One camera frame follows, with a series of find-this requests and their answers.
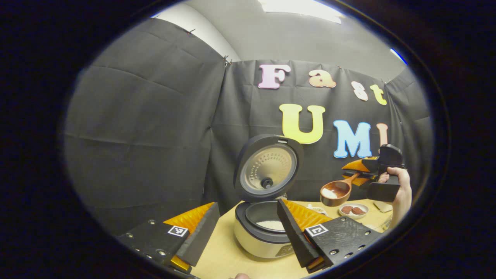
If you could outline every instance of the blue letter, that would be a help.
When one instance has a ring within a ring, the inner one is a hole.
[[[355,156],[358,150],[358,157],[365,158],[372,156],[371,141],[369,131],[371,126],[369,123],[360,122],[358,124],[357,132],[353,134],[350,124],[344,120],[334,121],[334,126],[338,129],[338,149],[334,152],[334,157],[345,158],[348,153],[345,150],[345,145],[348,145],[348,150],[351,156]]]

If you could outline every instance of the ceiling light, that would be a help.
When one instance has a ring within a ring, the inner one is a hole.
[[[401,61],[403,61],[403,63],[405,63],[405,64],[407,64],[407,65],[408,65],[408,63],[406,63],[406,61],[403,59],[403,57],[401,57],[401,55],[399,55],[399,53],[397,53],[397,52],[396,52],[396,50],[391,49],[391,52],[392,52],[392,53],[393,53],[396,57],[398,57],[399,59],[401,59]]]
[[[310,15],[341,24],[343,14],[314,0],[258,0],[265,12]]]

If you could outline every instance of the small plate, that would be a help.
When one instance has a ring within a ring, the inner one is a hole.
[[[351,206],[351,207],[354,207],[354,208],[360,208],[362,211],[365,212],[365,214],[356,215],[356,214],[354,214],[351,211],[350,211],[350,214],[345,214],[343,211],[341,211],[341,209],[343,209],[343,207],[346,207],[346,206]],[[340,215],[342,215],[342,216],[348,216],[351,219],[360,219],[360,218],[363,218],[365,215],[367,215],[367,212],[369,212],[369,208],[367,206],[361,205],[361,204],[343,204],[342,206],[339,207],[338,212],[339,212]]]

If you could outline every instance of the small bowl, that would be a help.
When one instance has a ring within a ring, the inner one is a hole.
[[[346,206],[351,206],[351,207],[354,207],[354,208],[360,208],[363,212],[365,212],[365,214],[356,215],[356,214],[354,214],[351,211],[350,211],[350,214],[346,214],[346,213],[344,213],[342,211],[343,207],[346,207]],[[343,204],[342,206],[339,207],[338,212],[339,212],[340,215],[342,215],[342,216],[348,216],[351,219],[360,219],[360,218],[365,217],[365,215],[367,215],[367,212],[369,212],[369,207],[368,206],[365,206],[365,205],[362,205],[362,204]]]
[[[326,190],[331,191],[336,198],[330,197]],[[325,184],[320,189],[320,201],[328,207],[337,207],[345,203],[350,197],[350,185],[342,181],[333,181]]]

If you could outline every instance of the rice cooker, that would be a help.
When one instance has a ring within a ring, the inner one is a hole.
[[[236,207],[234,234],[250,254],[271,259],[294,253],[277,216],[277,198],[295,181],[302,146],[276,135],[251,138],[238,155],[234,188],[244,202]]]

